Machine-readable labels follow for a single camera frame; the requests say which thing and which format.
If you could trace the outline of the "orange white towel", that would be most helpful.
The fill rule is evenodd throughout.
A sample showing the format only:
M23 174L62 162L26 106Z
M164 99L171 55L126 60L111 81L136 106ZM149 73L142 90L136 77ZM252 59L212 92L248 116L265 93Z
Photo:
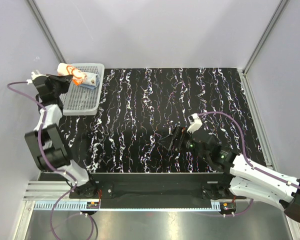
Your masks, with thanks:
M87 75L83 73L78 68L74 67L73 65L60 63L57 66L57 73L59 76L72 76L72 81L76 86L84 84L87 80Z

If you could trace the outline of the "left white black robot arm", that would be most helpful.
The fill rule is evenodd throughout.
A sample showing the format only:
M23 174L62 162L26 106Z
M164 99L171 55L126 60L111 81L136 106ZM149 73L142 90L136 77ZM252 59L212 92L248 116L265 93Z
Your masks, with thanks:
M69 74L59 76L31 72L31 83L38 92L35 102L38 103L40 117L33 131L26 133L24 138L39 170L62 175L72 185L80 187L85 197L93 198L98 193L98 186L90 181L88 171L74 161L59 129L64 109L60 95L68 92L72 78Z

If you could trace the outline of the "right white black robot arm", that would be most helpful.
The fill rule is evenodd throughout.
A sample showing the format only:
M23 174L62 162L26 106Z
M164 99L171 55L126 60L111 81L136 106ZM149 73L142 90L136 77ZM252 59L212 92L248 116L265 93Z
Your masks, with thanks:
M192 153L222 174L218 183L204 188L206 196L214 200L234 196L254 199L300 223L300 178L245 159L203 129L190 133L185 127L176 127L159 144L169 152Z

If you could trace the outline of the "blue white bear towel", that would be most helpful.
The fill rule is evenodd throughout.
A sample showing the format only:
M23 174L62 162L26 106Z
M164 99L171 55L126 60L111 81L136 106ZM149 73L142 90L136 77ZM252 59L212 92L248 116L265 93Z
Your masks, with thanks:
M80 87L88 88L94 90L100 83L100 76L97 73L85 72L86 78L83 80Z

